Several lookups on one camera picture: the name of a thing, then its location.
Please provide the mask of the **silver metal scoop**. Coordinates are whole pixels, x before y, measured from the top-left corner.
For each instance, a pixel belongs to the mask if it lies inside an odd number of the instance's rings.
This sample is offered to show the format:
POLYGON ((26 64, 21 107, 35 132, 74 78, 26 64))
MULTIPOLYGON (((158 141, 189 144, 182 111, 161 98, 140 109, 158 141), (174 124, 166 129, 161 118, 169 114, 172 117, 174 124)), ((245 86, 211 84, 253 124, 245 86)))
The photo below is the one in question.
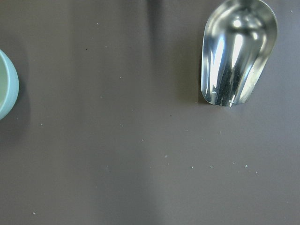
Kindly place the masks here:
POLYGON ((201 93, 217 106, 248 101, 274 49, 278 23, 262 0, 226 0, 207 20, 201 93))

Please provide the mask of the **pale green bowl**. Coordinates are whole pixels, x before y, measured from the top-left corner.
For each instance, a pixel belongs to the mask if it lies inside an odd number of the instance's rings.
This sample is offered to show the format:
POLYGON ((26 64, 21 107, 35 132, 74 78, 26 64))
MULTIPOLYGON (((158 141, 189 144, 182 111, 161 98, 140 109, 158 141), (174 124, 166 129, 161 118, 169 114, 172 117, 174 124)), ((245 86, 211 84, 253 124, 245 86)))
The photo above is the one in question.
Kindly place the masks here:
POLYGON ((10 58, 0 51, 0 119, 13 108, 19 93, 19 79, 10 58))

